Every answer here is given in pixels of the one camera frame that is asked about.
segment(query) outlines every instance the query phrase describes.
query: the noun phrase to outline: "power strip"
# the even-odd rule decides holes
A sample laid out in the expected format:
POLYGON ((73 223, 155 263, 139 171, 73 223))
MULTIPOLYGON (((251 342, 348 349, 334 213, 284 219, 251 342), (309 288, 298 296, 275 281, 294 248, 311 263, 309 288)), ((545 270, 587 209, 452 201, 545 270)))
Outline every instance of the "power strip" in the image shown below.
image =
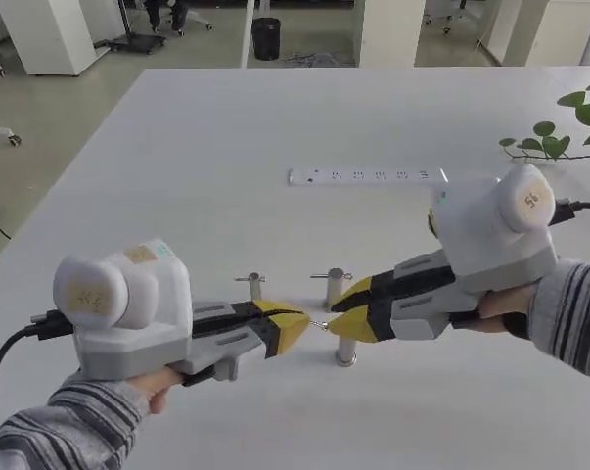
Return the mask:
POLYGON ((291 186, 344 186, 363 184, 423 184, 446 182, 441 168, 428 169, 291 169, 291 186))

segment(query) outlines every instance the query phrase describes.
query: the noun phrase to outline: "striped sleeve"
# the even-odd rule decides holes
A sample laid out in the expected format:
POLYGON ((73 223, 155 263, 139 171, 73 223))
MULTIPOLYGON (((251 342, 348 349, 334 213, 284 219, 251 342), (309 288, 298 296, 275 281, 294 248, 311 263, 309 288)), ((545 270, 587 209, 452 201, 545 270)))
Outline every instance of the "striped sleeve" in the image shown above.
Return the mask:
POLYGON ((125 382, 69 380, 0 427, 0 470, 120 469, 148 413, 125 382))
POLYGON ((590 376, 590 265, 561 260, 538 284, 528 326, 538 349, 590 376))

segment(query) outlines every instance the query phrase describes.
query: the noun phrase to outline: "black pants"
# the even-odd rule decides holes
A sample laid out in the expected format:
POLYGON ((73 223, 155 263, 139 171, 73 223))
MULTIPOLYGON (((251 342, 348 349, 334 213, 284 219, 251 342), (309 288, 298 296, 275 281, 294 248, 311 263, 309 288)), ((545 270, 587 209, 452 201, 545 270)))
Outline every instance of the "black pants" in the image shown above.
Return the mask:
MULTIPOLYGON (((151 27, 158 27, 161 23, 159 7, 164 4, 164 0, 145 0, 145 8, 149 14, 149 23, 151 23, 151 27)), ((188 10, 190 10, 189 0, 175 0, 175 4, 171 8, 173 31, 179 31, 184 27, 188 10)))

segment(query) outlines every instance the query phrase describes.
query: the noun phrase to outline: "human hand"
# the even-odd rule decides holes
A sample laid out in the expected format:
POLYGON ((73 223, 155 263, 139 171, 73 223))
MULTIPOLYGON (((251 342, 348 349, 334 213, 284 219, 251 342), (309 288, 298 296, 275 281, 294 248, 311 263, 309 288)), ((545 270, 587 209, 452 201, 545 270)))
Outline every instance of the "human hand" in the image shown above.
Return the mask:
POLYGON ((509 314, 527 315, 534 291, 535 285, 529 285, 486 294, 477 307, 481 320, 469 329, 482 333, 511 332, 515 336, 522 336, 522 332, 512 331, 515 318, 509 314))
POLYGON ((166 394, 173 385, 183 382, 183 378, 170 367, 164 367, 152 374, 140 375, 127 380, 149 401, 151 414, 160 414, 166 407, 166 394))

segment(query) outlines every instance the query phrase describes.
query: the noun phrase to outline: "trash can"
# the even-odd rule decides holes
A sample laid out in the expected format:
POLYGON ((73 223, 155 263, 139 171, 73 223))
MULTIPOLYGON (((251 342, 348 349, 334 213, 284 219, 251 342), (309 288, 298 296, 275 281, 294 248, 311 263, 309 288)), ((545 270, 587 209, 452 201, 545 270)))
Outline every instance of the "trash can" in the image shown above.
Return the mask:
POLYGON ((259 61, 279 59, 282 23, 276 18, 257 18, 251 25, 253 53, 259 61))

